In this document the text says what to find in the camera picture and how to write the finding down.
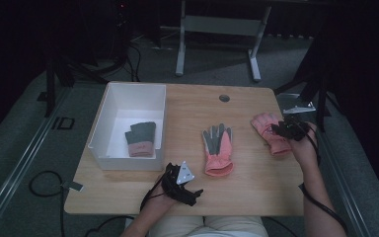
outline pink and gray glove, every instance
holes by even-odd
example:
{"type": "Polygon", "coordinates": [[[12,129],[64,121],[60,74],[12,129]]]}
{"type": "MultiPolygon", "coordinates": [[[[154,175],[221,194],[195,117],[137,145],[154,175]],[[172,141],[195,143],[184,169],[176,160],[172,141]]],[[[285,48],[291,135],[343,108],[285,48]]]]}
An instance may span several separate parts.
{"type": "Polygon", "coordinates": [[[233,171],[230,160],[232,154],[232,129],[223,123],[212,126],[210,131],[203,131],[207,161],[205,174],[210,176],[226,176],[233,171]]]}
{"type": "Polygon", "coordinates": [[[155,139],[156,123],[154,121],[133,124],[131,131],[125,133],[130,157],[151,157],[155,139]]]}
{"type": "Polygon", "coordinates": [[[251,125],[268,143],[271,155],[285,155],[291,151],[291,146],[284,137],[273,132],[271,125],[278,125],[278,117],[273,113],[262,113],[254,116],[251,125]]]}

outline dark background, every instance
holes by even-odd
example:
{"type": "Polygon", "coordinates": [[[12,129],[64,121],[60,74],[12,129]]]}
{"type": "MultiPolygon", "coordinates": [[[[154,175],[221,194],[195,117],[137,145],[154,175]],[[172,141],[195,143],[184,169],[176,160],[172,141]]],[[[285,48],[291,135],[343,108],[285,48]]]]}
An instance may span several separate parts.
{"type": "MultiPolygon", "coordinates": [[[[123,20],[156,43],[160,43],[160,25],[179,25],[180,1],[132,2],[122,1],[126,4],[123,20]]],[[[334,70],[329,87],[379,179],[379,1],[311,2],[318,4],[274,2],[265,32],[269,37],[315,38],[296,78],[330,63],[334,70]]],[[[189,11],[218,16],[230,13],[231,17],[242,12],[244,17],[258,15],[252,9],[246,14],[243,7],[211,4],[195,1],[189,11]]],[[[91,64],[126,52],[124,42],[129,36],[116,30],[117,13],[118,4],[111,0],[0,1],[0,122],[44,70],[43,39],[59,52],[91,64]]]]}

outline black cord on floor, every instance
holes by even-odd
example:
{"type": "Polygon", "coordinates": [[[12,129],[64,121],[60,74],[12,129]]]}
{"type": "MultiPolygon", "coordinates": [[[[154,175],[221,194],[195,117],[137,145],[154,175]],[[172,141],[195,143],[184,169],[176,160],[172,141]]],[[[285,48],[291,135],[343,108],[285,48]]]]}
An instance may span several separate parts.
{"type": "Polygon", "coordinates": [[[282,223],[279,222],[278,220],[276,220],[276,219],[274,219],[274,218],[272,218],[272,217],[264,217],[264,218],[266,218],[266,219],[268,219],[268,220],[271,220],[271,221],[273,221],[273,222],[279,224],[279,225],[282,226],[284,229],[286,229],[288,232],[290,232],[290,234],[291,234],[292,236],[297,237],[297,235],[296,235],[292,230],[290,230],[286,225],[282,224],[282,223]]]}
{"type": "MultiPolygon", "coordinates": [[[[29,190],[30,192],[37,196],[37,197],[40,197],[40,198],[50,198],[50,197],[55,197],[55,196],[60,196],[60,232],[61,232],[61,236],[62,237],[65,237],[66,234],[65,234],[65,231],[64,231],[64,214],[63,214],[63,205],[64,205],[64,188],[63,188],[63,180],[61,178],[61,176],[59,174],[57,174],[56,172],[54,171],[41,171],[39,172],[38,174],[36,174],[29,182],[29,190]],[[55,193],[51,193],[51,194],[41,194],[39,192],[37,192],[33,185],[34,185],[34,182],[36,181],[36,179],[42,175],[45,175],[45,174],[50,174],[50,175],[53,175],[57,178],[58,182],[59,182],[59,186],[60,186],[60,190],[58,192],[55,192],[55,193]]],[[[86,237],[88,237],[88,235],[90,233],[93,233],[93,232],[98,232],[101,230],[101,228],[103,228],[105,225],[107,225],[109,222],[111,221],[114,221],[114,220],[117,220],[117,219],[134,219],[134,217],[132,216],[129,216],[129,215],[120,215],[120,216],[115,216],[115,217],[112,217],[106,221],[104,221],[100,226],[98,226],[97,228],[93,228],[93,229],[90,229],[86,232],[86,237]]]]}
{"type": "Polygon", "coordinates": [[[61,186],[62,185],[62,179],[61,179],[61,176],[59,174],[57,174],[56,172],[54,171],[41,171],[39,172],[38,174],[36,174],[31,180],[30,180],[30,183],[29,183],[29,189],[30,189],[30,192],[37,196],[37,197],[41,197],[41,198],[50,198],[50,197],[54,197],[54,196],[60,196],[60,231],[61,231],[61,236],[62,237],[65,237],[65,232],[64,232],[64,217],[63,217],[63,203],[64,203],[64,189],[63,187],[61,186]],[[44,194],[40,194],[38,192],[36,192],[33,188],[33,183],[34,181],[41,175],[44,175],[44,174],[52,174],[54,176],[57,177],[58,181],[59,181],[59,184],[60,184],[60,190],[59,192],[56,192],[56,193],[52,193],[52,194],[48,194],[48,195],[44,195],[44,194]]]}

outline person's lap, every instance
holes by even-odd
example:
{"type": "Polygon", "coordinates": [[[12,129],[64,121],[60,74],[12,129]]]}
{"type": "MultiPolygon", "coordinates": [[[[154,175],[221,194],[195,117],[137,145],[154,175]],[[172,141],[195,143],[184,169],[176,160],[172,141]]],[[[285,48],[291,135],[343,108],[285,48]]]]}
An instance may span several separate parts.
{"type": "Polygon", "coordinates": [[[165,216],[150,230],[150,236],[189,236],[211,231],[244,231],[266,237],[259,216],[165,216]]]}

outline person's right hand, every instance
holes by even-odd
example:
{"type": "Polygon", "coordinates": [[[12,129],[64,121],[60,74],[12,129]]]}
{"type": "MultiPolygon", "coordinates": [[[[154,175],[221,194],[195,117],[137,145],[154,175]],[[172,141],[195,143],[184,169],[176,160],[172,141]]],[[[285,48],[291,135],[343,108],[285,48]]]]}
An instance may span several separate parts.
{"type": "MultiPolygon", "coordinates": [[[[316,139],[316,126],[310,122],[307,122],[311,129],[309,129],[308,135],[312,138],[313,142],[317,145],[316,139]]],[[[300,141],[294,139],[289,139],[288,143],[291,146],[291,150],[294,154],[295,159],[300,164],[302,169],[309,167],[317,167],[318,160],[315,148],[311,141],[305,136],[300,141]]]]}

